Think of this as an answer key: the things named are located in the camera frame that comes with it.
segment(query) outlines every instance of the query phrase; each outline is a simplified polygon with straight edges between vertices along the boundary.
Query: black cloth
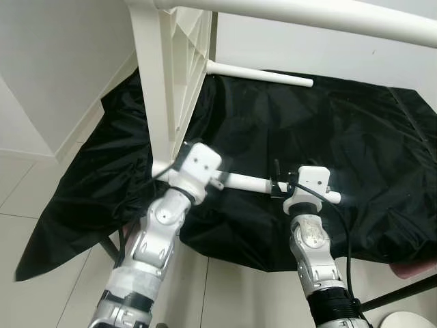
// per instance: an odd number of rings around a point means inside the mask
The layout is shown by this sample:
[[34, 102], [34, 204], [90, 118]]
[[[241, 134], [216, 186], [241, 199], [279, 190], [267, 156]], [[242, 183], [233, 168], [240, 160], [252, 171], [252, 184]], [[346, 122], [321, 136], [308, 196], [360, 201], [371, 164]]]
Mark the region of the black cloth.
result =
[[[269, 178], [316, 163], [343, 196], [353, 256], [378, 262], [436, 257], [437, 115], [413, 90], [298, 74], [312, 88], [206, 77], [186, 140], [202, 138], [230, 171]], [[17, 279], [51, 270], [141, 215], [152, 154], [138, 72], [102, 100], [105, 114], [43, 212]], [[226, 189], [189, 212], [182, 242], [264, 271], [295, 270], [283, 200]], [[346, 254], [336, 213], [320, 213], [334, 257]]]

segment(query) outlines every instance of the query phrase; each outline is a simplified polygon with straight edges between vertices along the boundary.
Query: black fabric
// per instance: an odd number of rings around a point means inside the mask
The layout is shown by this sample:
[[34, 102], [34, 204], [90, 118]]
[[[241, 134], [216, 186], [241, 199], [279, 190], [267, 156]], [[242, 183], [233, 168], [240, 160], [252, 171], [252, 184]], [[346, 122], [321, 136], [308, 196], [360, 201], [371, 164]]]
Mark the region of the black fabric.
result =
[[[206, 77], [186, 139], [202, 138], [230, 171], [269, 178], [307, 163], [327, 166], [352, 230], [353, 255], [378, 262], [436, 257], [437, 115], [412, 90], [300, 74], [305, 88]], [[105, 115], [46, 207], [17, 279], [46, 272], [138, 217], [153, 190], [152, 155], [138, 73], [103, 99]], [[296, 269], [283, 200], [209, 190], [180, 238], [196, 251], [265, 271]], [[329, 207], [320, 213], [334, 257], [345, 234]]]

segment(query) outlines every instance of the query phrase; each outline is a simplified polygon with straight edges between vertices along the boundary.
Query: black metal rod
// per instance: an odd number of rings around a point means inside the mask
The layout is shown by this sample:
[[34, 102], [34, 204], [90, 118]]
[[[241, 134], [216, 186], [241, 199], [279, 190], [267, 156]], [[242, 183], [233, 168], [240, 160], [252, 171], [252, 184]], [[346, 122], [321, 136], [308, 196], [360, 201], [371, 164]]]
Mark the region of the black metal rod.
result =
[[382, 295], [376, 299], [365, 302], [361, 305], [361, 310], [363, 312], [370, 311], [379, 308], [383, 305], [390, 304], [392, 302], [399, 301], [400, 299], [405, 299], [406, 297], [419, 294], [431, 288], [437, 287], [437, 275], [432, 275], [424, 280], [415, 282], [409, 286], [403, 287], [401, 289], [390, 292], [389, 294]]
[[108, 255], [116, 261], [118, 258], [118, 249], [112, 242], [112, 240], [106, 236], [101, 241], [100, 244], [102, 245], [103, 249], [108, 253]]

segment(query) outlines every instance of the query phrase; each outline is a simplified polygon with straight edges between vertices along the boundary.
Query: white round object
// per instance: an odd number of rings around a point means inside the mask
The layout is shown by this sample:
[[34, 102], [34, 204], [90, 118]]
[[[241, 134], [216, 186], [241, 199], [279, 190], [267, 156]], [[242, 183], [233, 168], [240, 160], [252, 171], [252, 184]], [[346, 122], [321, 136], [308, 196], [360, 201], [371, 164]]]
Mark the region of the white round object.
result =
[[437, 328], [428, 320], [412, 312], [395, 312], [387, 316], [380, 328]]

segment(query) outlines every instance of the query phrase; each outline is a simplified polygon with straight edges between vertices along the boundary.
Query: black cable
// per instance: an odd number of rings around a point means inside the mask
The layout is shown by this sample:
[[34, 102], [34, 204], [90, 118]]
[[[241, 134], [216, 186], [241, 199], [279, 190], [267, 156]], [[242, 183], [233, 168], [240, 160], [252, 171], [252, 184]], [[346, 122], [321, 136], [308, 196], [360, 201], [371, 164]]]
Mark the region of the black cable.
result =
[[[146, 188], [148, 185], [150, 185], [151, 183], [153, 183], [156, 180], [158, 180], [161, 176], [166, 174], [171, 168], [173, 168], [173, 164], [170, 164], [164, 170], [162, 170], [161, 172], [156, 174], [153, 178], [150, 178], [149, 180], [147, 180], [144, 183], [143, 188]], [[124, 234], [123, 234], [123, 228], [120, 228], [118, 230], [118, 238], [120, 240], [120, 250], [119, 250], [119, 253], [118, 253], [117, 260], [114, 263], [114, 268], [117, 268], [120, 265], [122, 265], [122, 262], [123, 262], [124, 256], [125, 256], [126, 241], [129, 239], [130, 235], [132, 234], [136, 224], [137, 224], [137, 220], [132, 222], [132, 224], [130, 225], [130, 227], [129, 227], [127, 233], [126, 233], [126, 236], [124, 236]]]
[[310, 188], [307, 188], [306, 186], [302, 186], [301, 184], [298, 184], [297, 182], [290, 182], [291, 185], [294, 187], [297, 187], [299, 189], [302, 189], [303, 191], [306, 191], [307, 193], [310, 193], [311, 195], [317, 197], [319, 200], [322, 200], [323, 202], [327, 203], [338, 215], [338, 218], [340, 219], [341, 225], [343, 226], [344, 232], [346, 234], [346, 243], [348, 245], [348, 252], [346, 255], [346, 284], [348, 285], [348, 290], [350, 294], [351, 300], [355, 303], [358, 313], [360, 317], [367, 322], [367, 324], [370, 327], [373, 327], [369, 321], [366, 319], [365, 315], [363, 314], [363, 311], [361, 310], [361, 304], [360, 301], [355, 298], [354, 291], [352, 289], [352, 278], [351, 278], [351, 266], [352, 266], [352, 242], [350, 240], [350, 230], [346, 223], [346, 220], [343, 216], [343, 214], [340, 212], [340, 210], [329, 200], [327, 200], [325, 197], [320, 195], [319, 193], [316, 193], [314, 190], [311, 190]]

